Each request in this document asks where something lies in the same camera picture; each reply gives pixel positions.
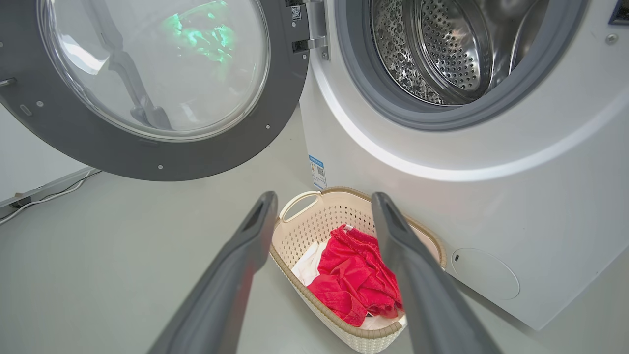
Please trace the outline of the red and white clothes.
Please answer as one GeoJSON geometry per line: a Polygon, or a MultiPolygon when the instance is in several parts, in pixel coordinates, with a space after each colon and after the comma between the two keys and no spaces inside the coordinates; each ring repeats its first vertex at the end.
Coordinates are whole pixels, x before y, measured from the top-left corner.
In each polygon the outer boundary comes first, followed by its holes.
{"type": "Polygon", "coordinates": [[[327,240],[312,243],[291,271],[353,327],[375,331],[406,322],[395,274],[384,264],[377,239],[351,225],[341,225],[327,240]]]}

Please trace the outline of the blue energy label sticker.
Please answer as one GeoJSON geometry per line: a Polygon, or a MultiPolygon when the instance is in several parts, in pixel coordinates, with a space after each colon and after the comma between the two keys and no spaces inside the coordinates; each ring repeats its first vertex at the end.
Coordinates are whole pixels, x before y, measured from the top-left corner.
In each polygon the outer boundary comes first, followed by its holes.
{"type": "Polygon", "coordinates": [[[309,155],[309,162],[312,168],[312,179],[314,186],[316,186],[320,190],[326,189],[327,181],[324,172],[324,164],[320,160],[312,157],[312,155],[309,155]]]}

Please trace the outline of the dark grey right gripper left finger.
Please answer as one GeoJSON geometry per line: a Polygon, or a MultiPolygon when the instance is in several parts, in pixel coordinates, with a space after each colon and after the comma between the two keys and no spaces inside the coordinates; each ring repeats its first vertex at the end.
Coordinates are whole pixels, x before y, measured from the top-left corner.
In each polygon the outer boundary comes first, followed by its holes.
{"type": "Polygon", "coordinates": [[[147,354],[236,354],[252,280],[269,258],[276,219],[277,194],[266,191],[147,354]]]}

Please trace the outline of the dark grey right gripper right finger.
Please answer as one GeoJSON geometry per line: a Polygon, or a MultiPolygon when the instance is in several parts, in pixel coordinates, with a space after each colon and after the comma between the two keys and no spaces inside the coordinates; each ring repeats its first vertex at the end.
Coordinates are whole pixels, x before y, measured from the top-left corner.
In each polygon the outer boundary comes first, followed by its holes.
{"type": "Polygon", "coordinates": [[[502,354],[393,200],[372,194],[382,259],[395,274],[415,354],[502,354]]]}

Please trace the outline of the dark grey round washer door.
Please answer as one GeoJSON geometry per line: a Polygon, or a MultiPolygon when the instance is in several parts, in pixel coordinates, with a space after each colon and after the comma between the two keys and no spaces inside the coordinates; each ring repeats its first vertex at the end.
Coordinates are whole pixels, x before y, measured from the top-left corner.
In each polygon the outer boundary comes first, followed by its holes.
{"type": "Polygon", "coordinates": [[[323,0],[0,0],[0,103],[97,170],[187,181],[246,163],[302,94],[323,0]]]}

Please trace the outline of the cream perforated basket brown rim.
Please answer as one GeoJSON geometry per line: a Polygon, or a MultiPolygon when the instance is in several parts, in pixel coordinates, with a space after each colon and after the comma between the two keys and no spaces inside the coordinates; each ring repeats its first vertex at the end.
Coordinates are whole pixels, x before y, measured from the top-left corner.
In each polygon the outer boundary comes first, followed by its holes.
{"type": "Polygon", "coordinates": [[[407,327],[405,317],[382,329],[353,327],[319,301],[291,270],[311,244],[327,240],[330,232],[342,224],[376,235],[369,195],[346,187],[301,193],[281,210],[270,255],[304,303],[331,332],[360,354],[377,354],[402,334],[407,327]]]}

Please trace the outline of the white front-load washing machine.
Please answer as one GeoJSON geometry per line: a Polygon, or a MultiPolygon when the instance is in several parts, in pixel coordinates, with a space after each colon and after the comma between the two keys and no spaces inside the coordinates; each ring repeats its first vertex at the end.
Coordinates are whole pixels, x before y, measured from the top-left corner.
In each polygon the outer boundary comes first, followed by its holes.
{"type": "Polygon", "coordinates": [[[323,0],[300,107],[327,187],[384,191],[539,331],[629,246],[629,0],[323,0]]]}

